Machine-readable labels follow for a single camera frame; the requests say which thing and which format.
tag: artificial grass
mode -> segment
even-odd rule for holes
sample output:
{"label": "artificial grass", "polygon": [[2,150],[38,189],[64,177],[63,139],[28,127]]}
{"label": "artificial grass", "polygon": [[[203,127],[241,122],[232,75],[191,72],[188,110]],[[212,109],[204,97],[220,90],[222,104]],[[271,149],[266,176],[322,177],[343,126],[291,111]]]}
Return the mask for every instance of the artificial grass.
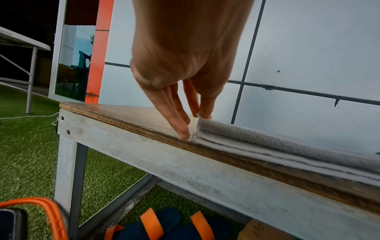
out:
{"label": "artificial grass", "polygon": [[[0,85],[0,118],[25,116],[26,94]],[[33,115],[52,115],[59,103],[33,96]],[[53,198],[58,140],[51,124],[55,117],[27,117],[0,120],[0,202],[21,197]],[[89,149],[86,163],[80,222],[90,218],[107,203],[144,176],[144,172],[109,156]],[[123,224],[138,221],[149,207],[160,211],[176,208],[181,224],[201,210],[204,215],[213,211],[188,201],[160,187],[154,187],[122,220]],[[43,211],[33,206],[21,206],[28,212],[30,240],[51,237]],[[236,239],[242,225],[225,218]]]}

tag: white table frame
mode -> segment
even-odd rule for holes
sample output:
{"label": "white table frame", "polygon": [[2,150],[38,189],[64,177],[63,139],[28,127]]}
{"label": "white table frame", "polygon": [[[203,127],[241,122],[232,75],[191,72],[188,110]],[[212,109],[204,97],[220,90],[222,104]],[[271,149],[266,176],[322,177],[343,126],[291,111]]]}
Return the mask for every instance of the white table frame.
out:
{"label": "white table frame", "polygon": [[18,34],[16,32],[12,32],[8,29],[5,29],[3,27],[0,27],[0,37],[4,37],[9,40],[9,43],[0,42],[1,45],[8,45],[8,46],[14,46],[14,47],[27,47],[32,48],[32,60],[30,64],[30,71],[23,69],[4,55],[0,54],[0,57],[11,63],[12,65],[19,68],[21,71],[25,72],[29,75],[29,81],[21,81],[21,80],[15,80],[10,79],[6,77],[0,77],[0,81],[5,82],[11,82],[11,83],[18,83],[18,84],[26,84],[28,85],[28,95],[27,95],[27,107],[26,107],[26,113],[30,113],[31,106],[32,106],[32,92],[33,92],[33,81],[34,81],[34,71],[36,68],[36,61],[37,61],[37,50],[46,50],[50,51],[50,47],[46,44],[43,44],[41,42],[38,42],[36,40],[33,40],[31,38],[25,37],[21,34]]}
{"label": "white table frame", "polygon": [[[304,240],[377,240],[380,216],[123,130],[60,110],[54,200],[69,237],[80,239],[154,176]],[[87,148],[148,174],[78,227]]]}

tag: folding table leg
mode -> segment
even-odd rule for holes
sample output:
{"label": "folding table leg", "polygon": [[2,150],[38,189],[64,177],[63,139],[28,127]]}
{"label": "folding table leg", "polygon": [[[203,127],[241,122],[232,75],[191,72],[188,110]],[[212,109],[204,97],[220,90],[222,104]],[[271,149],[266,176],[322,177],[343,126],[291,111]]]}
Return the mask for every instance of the folding table leg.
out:
{"label": "folding table leg", "polygon": [[34,70],[36,68],[37,60],[37,47],[33,47],[32,53],[32,63],[30,64],[30,76],[29,76],[29,85],[28,85],[28,96],[27,96],[27,113],[30,113],[30,108],[32,105],[32,91],[33,91],[33,80],[34,80]]}
{"label": "folding table leg", "polygon": [[87,147],[60,136],[54,201],[63,211],[68,236],[76,240],[82,201]]}

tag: folded towel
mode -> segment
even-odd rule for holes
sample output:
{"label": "folded towel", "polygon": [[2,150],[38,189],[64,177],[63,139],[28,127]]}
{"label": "folded towel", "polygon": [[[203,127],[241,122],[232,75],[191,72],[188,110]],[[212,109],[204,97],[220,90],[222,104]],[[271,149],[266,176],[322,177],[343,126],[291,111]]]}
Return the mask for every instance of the folded towel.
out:
{"label": "folded towel", "polygon": [[380,156],[314,147],[199,117],[193,142],[220,151],[380,187]]}

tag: blue slipper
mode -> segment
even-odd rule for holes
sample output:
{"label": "blue slipper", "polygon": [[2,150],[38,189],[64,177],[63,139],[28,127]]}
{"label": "blue slipper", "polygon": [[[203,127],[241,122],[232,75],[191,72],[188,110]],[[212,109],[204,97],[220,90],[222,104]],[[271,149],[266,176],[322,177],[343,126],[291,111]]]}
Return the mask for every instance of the blue slipper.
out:
{"label": "blue slipper", "polygon": [[192,223],[165,234],[161,240],[229,240],[230,228],[221,217],[204,217],[199,211]]}
{"label": "blue slipper", "polygon": [[140,219],[137,223],[109,228],[98,240],[158,240],[178,226],[181,215],[174,208],[165,208],[156,214],[149,208]]}

